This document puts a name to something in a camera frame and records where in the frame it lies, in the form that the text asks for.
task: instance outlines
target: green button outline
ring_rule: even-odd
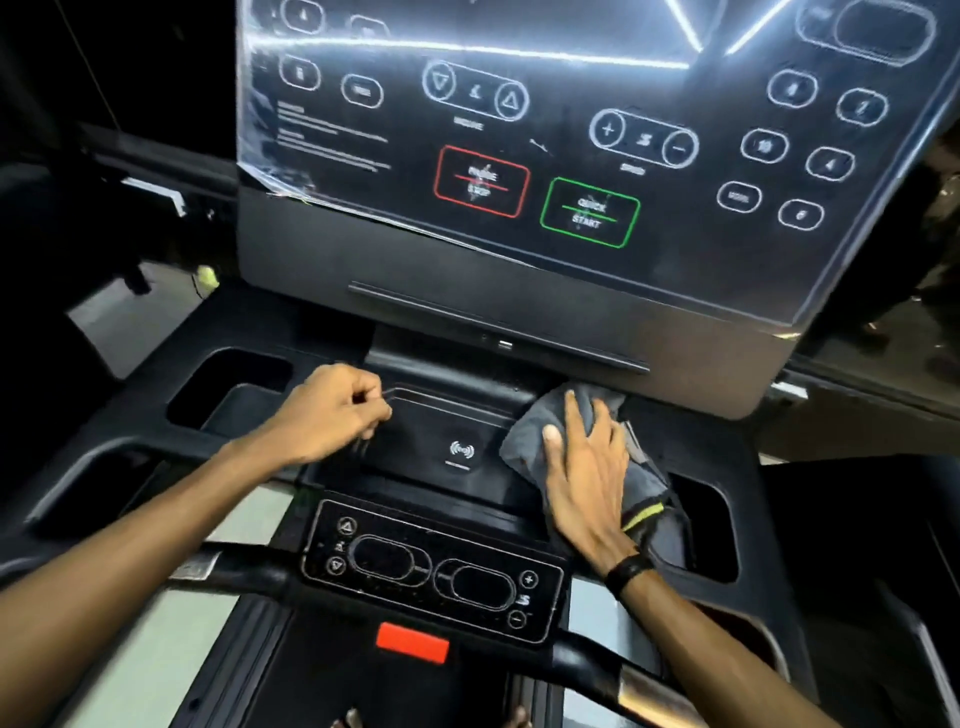
[[[553,197],[553,185],[557,182],[570,182],[570,184],[576,184],[578,187],[586,187],[587,189],[594,189],[597,192],[604,192],[608,195],[613,195],[614,197],[622,197],[624,200],[633,200],[636,203],[636,210],[634,210],[634,219],[630,221],[630,227],[627,228],[627,234],[623,236],[623,242],[619,245],[613,245],[613,243],[605,243],[603,240],[597,240],[596,238],[586,237],[585,235],[578,235],[576,232],[570,232],[561,230],[560,228],[551,228],[549,225],[543,222],[543,218],[546,217],[546,210],[550,206],[550,199]],[[550,187],[546,192],[546,201],[543,203],[543,210],[540,211],[540,226],[545,230],[553,232],[561,232],[564,235],[569,235],[570,237],[579,237],[581,240],[587,240],[590,243],[596,243],[597,245],[606,245],[608,248],[616,248],[619,250],[626,246],[630,242],[630,235],[634,231],[634,225],[636,225],[636,218],[640,214],[640,200],[636,197],[631,197],[630,195],[624,195],[619,192],[613,192],[609,189],[604,189],[603,187],[594,187],[592,184],[585,184],[583,182],[577,182],[576,180],[570,180],[566,177],[555,177],[550,181]]]

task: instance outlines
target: black wristband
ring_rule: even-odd
[[[631,579],[654,567],[654,562],[645,553],[631,554],[610,569],[610,572],[603,580],[604,586],[611,591],[613,596],[619,599],[620,593]]]

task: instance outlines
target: quick start button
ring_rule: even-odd
[[[530,182],[530,170],[506,159],[445,146],[437,162],[433,193],[441,200],[517,217]]]
[[[622,248],[639,212],[636,197],[558,177],[550,183],[540,224],[550,231]]]

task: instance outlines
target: treadmill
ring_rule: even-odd
[[[237,27],[242,280],[14,495],[0,577],[346,361],[395,414],[277,475],[297,494],[269,546],[172,576],[244,595],[172,725],[495,726],[521,701],[559,728],[562,689],[703,725],[639,628],[629,654],[568,629],[587,566],[498,458],[580,379],[629,395],[689,516],[664,578],[816,701],[738,421],[944,118],[960,6],[243,0]]]

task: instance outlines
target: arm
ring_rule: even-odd
[[[257,485],[390,418],[376,375],[319,368],[273,418],[165,493],[0,593],[0,727],[36,724]]]
[[[595,400],[589,437],[571,392],[566,432],[543,430],[547,494],[554,520],[601,578],[636,552],[620,531],[629,455],[623,428]],[[621,600],[660,648],[690,700],[712,728],[839,728],[785,680],[655,571],[636,576]]]

